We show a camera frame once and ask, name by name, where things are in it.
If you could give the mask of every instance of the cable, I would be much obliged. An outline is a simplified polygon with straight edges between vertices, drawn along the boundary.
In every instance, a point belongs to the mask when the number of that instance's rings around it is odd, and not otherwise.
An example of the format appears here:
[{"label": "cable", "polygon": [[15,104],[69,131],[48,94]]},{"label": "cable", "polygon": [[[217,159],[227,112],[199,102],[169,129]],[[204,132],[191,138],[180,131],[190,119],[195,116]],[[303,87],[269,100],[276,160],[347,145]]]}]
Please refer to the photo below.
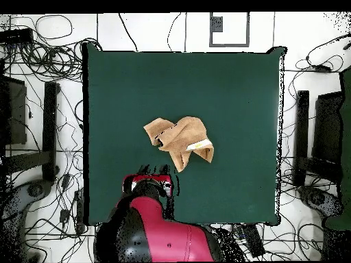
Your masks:
[{"label": "cable", "polygon": [[311,260],[306,256],[306,254],[304,253],[304,251],[302,250],[302,244],[301,244],[301,238],[300,238],[300,232],[301,232],[301,230],[302,230],[304,227],[306,227],[306,226],[314,226],[314,227],[317,227],[317,228],[320,229],[323,233],[324,233],[324,230],[323,230],[320,226],[318,226],[318,225],[316,225],[316,224],[313,224],[313,223],[304,224],[303,226],[301,226],[301,227],[298,229],[298,244],[299,244],[299,248],[300,248],[300,250],[301,250],[303,256],[304,256],[308,261],[311,261]]},{"label": "cable", "polygon": [[28,127],[28,125],[24,124],[22,121],[20,121],[20,120],[14,118],[14,117],[10,117],[10,119],[17,121],[18,123],[22,124],[24,127],[26,127],[26,128],[29,130],[29,132],[30,132],[30,133],[32,134],[32,136],[33,136],[34,142],[36,143],[36,148],[38,148],[39,154],[41,154],[41,150],[40,150],[40,148],[39,148],[39,144],[38,144],[38,142],[36,141],[36,138],[34,137],[34,134],[33,134],[33,132],[31,131],[31,129]]},{"label": "cable", "polygon": [[121,13],[118,13],[119,19],[121,19],[121,22],[123,24],[124,30],[127,33],[127,35],[129,36],[130,40],[133,42],[133,45],[135,46],[135,50],[138,51],[138,48],[136,47],[135,42],[133,41],[133,38],[130,36],[127,27],[124,24],[124,20],[122,19]]},{"label": "cable", "polygon": [[77,105],[75,105],[75,107],[74,107],[74,117],[75,117],[77,120],[79,120],[80,122],[83,122],[83,120],[80,119],[80,118],[77,116],[77,107],[78,107],[78,105],[79,105],[81,102],[83,102],[83,100],[80,100],[80,101],[77,103]]},{"label": "cable", "polygon": [[324,45],[327,45],[328,43],[331,43],[331,42],[333,42],[333,41],[340,40],[340,39],[346,38],[346,37],[351,37],[351,33],[344,34],[344,35],[342,35],[342,36],[338,36],[338,37],[336,37],[336,38],[333,38],[332,40],[329,40],[329,41],[327,41],[327,42],[325,42],[325,43],[323,43],[323,44],[321,44],[321,45],[316,46],[314,49],[312,49],[311,51],[309,51],[309,53],[308,53],[307,56],[306,56],[306,61],[308,62],[308,64],[309,64],[310,66],[314,66],[314,67],[324,64],[325,62],[322,62],[322,63],[319,64],[319,65],[311,64],[311,61],[309,60],[310,54],[311,54],[314,50],[316,50],[316,49],[318,49],[318,48],[320,48],[320,47],[323,47]]},{"label": "cable", "polygon": [[174,18],[173,22],[172,22],[172,25],[171,25],[171,28],[169,29],[169,33],[168,33],[168,36],[167,36],[167,45],[169,47],[169,50],[172,51],[171,47],[169,46],[169,35],[171,34],[171,30],[172,30],[172,27],[173,27],[173,24],[174,22],[177,20],[177,18],[181,15],[181,12],[177,15],[177,17]]},{"label": "cable", "polygon": [[[55,38],[46,38],[38,32],[39,20],[46,17],[62,17],[65,18],[70,25],[70,32],[63,36],[58,36]],[[18,63],[18,61],[23,61],[24,64],[30,69],[31,73],[13,74],[13,75],[34,75],[40,81],[46,81],[39,78],[38,75],[53,79],[70,79],[75,82],[82,82],[82,59],[78,56],[77,51],[82,53],[82,44],[89,42],[95,45],[98,49],[102,50],[101,45],[94,38],[85,38],[78,42],[72,42],[66,45],[52,46],[47,40],[64,38],[71,35],[72,33],[72,23],[71,21],[63,15],[45,15],[40,17],[36,23],[31,19],[33,28],[26,25],[15,25],[11,24],[15,28],[30,28],[36,34],[36,40],[33,40],[32,44],[29,45],[16,45],[14,48],[7,45],[1,45],[7,57],[5,61],[11,60],[12,63]],[[17,56],[21,56],[20,60],[16,61]]]}]

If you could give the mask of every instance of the cloth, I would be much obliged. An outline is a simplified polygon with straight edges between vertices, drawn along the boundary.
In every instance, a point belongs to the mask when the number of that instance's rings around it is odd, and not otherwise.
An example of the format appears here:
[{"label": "cloth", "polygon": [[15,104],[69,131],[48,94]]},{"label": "cloth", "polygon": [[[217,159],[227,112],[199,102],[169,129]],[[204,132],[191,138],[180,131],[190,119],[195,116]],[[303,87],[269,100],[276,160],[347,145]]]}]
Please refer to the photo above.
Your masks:
[{"label": "cloth", "polygon": [[212,161],[214,148],[203,122],[198,118],[184,117],[176,124],[157,118],[144,129],[152,145],[161,145],[160,150],[169,152],[179,173],[188,164],[192,151],[208,162]]}]

